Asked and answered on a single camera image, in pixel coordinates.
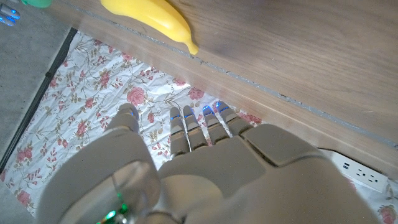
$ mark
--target banana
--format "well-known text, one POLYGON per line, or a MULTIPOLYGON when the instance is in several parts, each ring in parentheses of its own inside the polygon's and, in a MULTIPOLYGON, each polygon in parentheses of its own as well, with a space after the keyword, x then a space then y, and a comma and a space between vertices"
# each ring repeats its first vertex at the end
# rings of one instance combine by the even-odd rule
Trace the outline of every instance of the banana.
POLYGON ((170 39, 187 45, 191 54, 198 53, 185 19, 164 0, 101 0, 113 14, 128 16, 151 26, 170 39))

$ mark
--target green object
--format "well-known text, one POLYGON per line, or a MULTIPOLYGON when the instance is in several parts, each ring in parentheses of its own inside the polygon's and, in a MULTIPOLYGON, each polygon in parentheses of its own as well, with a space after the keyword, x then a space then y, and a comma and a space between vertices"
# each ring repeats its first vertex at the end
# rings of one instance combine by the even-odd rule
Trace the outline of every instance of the green object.
POLYGON ((34 7, 45 8, 51 5, 52 0, 22 0, 22 3, 29 4, 34 7))
POLYGON ((108 220, 108 219, 110 219, 110 218, 113 218, 115 215, 116 215, 116 211, 109 212, 109 213, 105 216, 105 219, 108 220))
POLYGON ((120 214, 125 214, 128 211, 127 205, 122 204, 122 208, 120 208, 119 212, 120 214))

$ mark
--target pink rose pattern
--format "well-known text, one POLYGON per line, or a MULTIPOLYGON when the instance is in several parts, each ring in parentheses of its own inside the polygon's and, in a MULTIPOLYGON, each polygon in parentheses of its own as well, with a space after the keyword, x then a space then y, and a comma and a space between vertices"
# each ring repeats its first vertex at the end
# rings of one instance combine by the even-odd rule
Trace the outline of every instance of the pink rose pattern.
POLYGON ((397 219, 397 212, 393 205, 382 206, 377 212, 385 224, 394 224, 397 219))
POLYGON ((28 194, 25 190, 21 190, 17 196, 17 199, 23 206, 26 207, 30 202, 30 194, 28 194))
POLYGON ((203 97, 205 93, 195 87, 192 87, 191 90, 188 92, 189 98, 191 100, 199 100, 203 97))
POLYGON ((148 114, 148 121, 149 121, 150 123, 153 123, 153 122, 155 121, 155 114, 154 114, 154 113, 150 112, 150 113, 148 114))
MULTIPOLYGON (((139 132, 157 168, 170 159, 168 119, 172 106, 191 105, 206 135, 201 109, 209 105, 216 112, 218 99, 98 40, 78 32, 71 46, 77 49, 70 49, 69 60, 58 69, 0 174, 0 180, 33 216, 54 172, 103 133, 119 105, 130 102, 136 106, 142 125, 139 132)), ((262 123, 235 110, 253 125, 262 123)), ((396 192, 398 185, 390 184, 396 192)), ((396 208, 397 200, 384 200, 373 207, 384 223, 396 220, 392 205, 396 208)))
POLYGON ((127 94, 127 101, 132 103, 134 106, 137 106, 144 102, 144 90, 141 87, 134 87, 127 94))

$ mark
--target white robotic hand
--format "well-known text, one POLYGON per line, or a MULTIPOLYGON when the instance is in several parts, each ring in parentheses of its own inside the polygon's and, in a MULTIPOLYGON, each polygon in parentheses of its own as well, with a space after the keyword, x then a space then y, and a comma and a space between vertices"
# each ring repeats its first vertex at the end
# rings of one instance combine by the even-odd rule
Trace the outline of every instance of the white robotic hand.
POLYGON ((377 223, 317 148, 271 124, 254 128, 223 102, 217 110, 233 137, 206 106, 208 146, 192 109, 172 108, 172 160, 156 171, 136 109, 122 105, 53 176, 38 223, 377 223))

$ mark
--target white power strip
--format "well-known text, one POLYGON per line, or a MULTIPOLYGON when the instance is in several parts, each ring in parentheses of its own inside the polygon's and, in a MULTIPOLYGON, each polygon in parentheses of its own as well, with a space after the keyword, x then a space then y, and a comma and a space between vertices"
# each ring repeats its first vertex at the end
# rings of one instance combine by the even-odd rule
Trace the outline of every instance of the white power strip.
POLYGON ((364 183, 367 187, 383 192, 387 184, 388 177, 364 166, 342 154, 320 149, 335 164, 341 173, 364 183))

